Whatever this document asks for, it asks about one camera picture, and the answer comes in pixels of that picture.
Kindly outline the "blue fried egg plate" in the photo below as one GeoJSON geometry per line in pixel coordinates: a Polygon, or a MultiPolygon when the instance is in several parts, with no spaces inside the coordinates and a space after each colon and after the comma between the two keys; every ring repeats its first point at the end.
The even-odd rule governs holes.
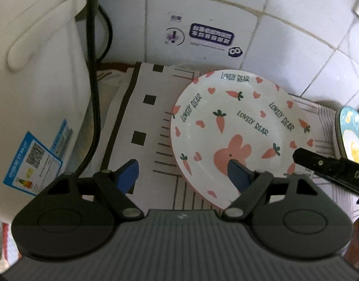
{"type": "Polygon", "coordinates": [[[359,112],[352,107],[337,111],[333,124],[333,145],[337,159],[359,164],[359,112]]]}

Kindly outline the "rabbit carrot pattern plate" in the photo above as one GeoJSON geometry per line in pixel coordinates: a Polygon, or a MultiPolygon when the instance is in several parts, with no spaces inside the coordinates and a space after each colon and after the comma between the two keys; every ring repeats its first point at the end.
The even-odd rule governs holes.
{"type": "Polygon", "coordinates": [[[298,148],[315,149],[309,120],[277,84],[240,70],[216,70],[194,79],[172,108],[171,146],[190,186],[218,209],[239,192],[228,177],[228,162],[277,177],[304,168],[298,148]]]}

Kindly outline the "striped white tablecloth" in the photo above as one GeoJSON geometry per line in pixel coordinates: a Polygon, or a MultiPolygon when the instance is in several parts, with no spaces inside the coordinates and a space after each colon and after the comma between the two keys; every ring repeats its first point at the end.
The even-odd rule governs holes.
{"type": "MultiPolygon", "coordinates": [[[[107,123],[112,135],[102,167],[115,170],[128,160],[138,161],[139,176],[127,195],[144,211],[217,209],[186,181],[171,146],[172,108],[183,90],[201,76],[189,69],[139,63],[122,103],[110,107],[107,123]]],[[[335,111],[291,97],[309,120],[315,139],[313,151],[333,155],[335,111]]]]}

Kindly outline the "white rice cooker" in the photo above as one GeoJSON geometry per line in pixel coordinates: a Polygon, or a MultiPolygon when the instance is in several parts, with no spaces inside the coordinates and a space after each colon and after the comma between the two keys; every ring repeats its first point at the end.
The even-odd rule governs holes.
{"type": "Polygon", "coordinates": [[[90,100],[87,0],[0,0],[0,221],[61,174],[90,100]]]}

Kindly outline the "wall warning sticker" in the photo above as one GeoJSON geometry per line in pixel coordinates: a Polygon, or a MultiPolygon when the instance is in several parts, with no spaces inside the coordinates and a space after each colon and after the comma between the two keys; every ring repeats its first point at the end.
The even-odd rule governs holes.
{"type": "Polygon", "coordinates": [[[179,13],[168,13],[164,22],[164,43],[167,46],[213,49],[226,53],[230,58],[243,55],[242,45],[237,39],[237,26],[231,20],[190,19],[179,13]]]}

